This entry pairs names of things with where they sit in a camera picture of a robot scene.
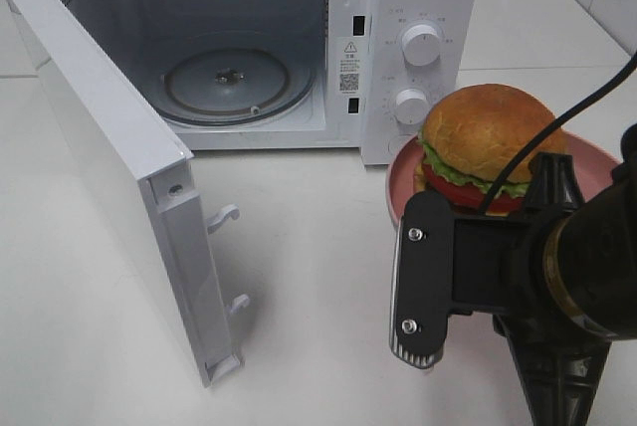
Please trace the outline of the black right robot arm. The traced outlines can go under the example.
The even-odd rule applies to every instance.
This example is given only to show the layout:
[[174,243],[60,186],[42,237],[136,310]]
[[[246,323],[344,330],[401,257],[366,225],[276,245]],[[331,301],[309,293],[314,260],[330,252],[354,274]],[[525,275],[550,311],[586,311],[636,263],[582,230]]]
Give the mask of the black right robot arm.
[[636,131],[611,184],[584,199],[565,154],[531,162],[521,210],[463,218],[451,297],[490,313],[536,425],[587,422],[610,346],[636,335]]

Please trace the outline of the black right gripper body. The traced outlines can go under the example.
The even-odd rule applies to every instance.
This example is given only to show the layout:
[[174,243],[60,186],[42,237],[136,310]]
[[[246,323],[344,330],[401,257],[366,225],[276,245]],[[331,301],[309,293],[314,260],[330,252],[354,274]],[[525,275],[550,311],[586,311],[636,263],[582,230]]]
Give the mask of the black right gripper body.
[[451,315],[474,312],[544,318],[552,300],[540,279],[550,211],[508,217],[457,213],[453,218]]

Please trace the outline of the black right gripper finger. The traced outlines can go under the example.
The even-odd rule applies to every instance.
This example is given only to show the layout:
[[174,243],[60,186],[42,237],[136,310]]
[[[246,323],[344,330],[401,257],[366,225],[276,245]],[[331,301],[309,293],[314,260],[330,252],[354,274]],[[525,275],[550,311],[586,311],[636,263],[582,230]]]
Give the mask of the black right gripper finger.
[[493,317],[496,333],[507,339],[534,425],[578,426],[589,414],[610,344],[532,341],[513,329],[513,321]]
[[530,169],[531,184],[522,204],[525,215],[554,206],[562,211],[574,211],[583,206],[571,155],[539,152],[532,159]]

